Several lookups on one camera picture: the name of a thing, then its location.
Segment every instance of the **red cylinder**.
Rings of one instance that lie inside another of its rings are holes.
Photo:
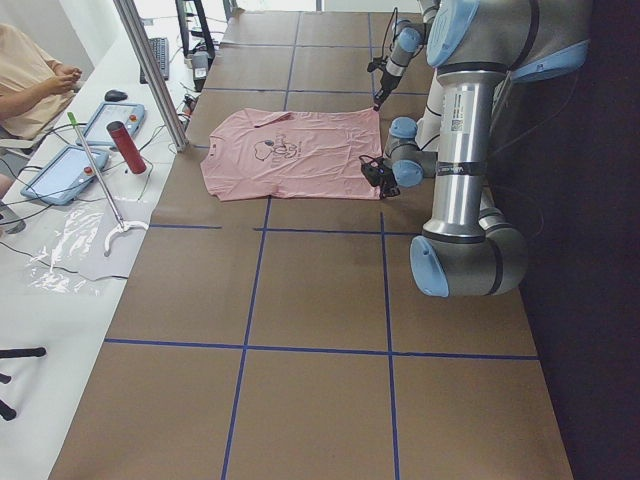
[[[124,157],[124,161],[129,165],[132,173],[142,173],[147,169],[147,165],[142,160],[138,147],[133,143],[131,135],[127,132],[127,127],[122,122],[111,122],[107,125],[107,131],[116,144],[118,151]]]

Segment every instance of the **person's hand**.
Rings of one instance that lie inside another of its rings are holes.
[[[56,76],[58,77],[62,77],[65,75],[73,75],[74,77],[74,81],[78,81],[80,80],[80,76],[82,75],[82,70],[80,70],[78,67],[73,67],[71,65],[65,65],[63,63],[56,65],[56,67],[53,69],[53,73],[56,74]]]
[[[47,78],[41,85],[47,96],[60,95],[73,90],[76,81],[74,74],[60,75]]]

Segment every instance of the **pink cloth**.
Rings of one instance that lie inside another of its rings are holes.
[[[202,162],[207,190],[220,200],[264,197],[378,199],[360,155],[378,157],[378,112],[265,112],[245,108],[209,136]]]

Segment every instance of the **brown tiled surface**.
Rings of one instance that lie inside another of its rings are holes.
[[[242,46],[216,57],[52,479],[570,478],[519,294],[413,284],[433,181],[384,201],[204,188],[208,134],[236,110],[370,106],[365,47],[388,18],[230,26]],[[383,144],[424,111],[431,72],[414,64],[380,111]]]

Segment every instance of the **cartoon face drawing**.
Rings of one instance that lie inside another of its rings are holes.
[[[265,161],[271,155],[275,159],[293,158],[298,153],[297,145],[293,143],[286,143],[286,136],[279,134],[276,135],[275,141],[263,140],[256,143],[253,147],[255,149],[256,158],[260,161]]]

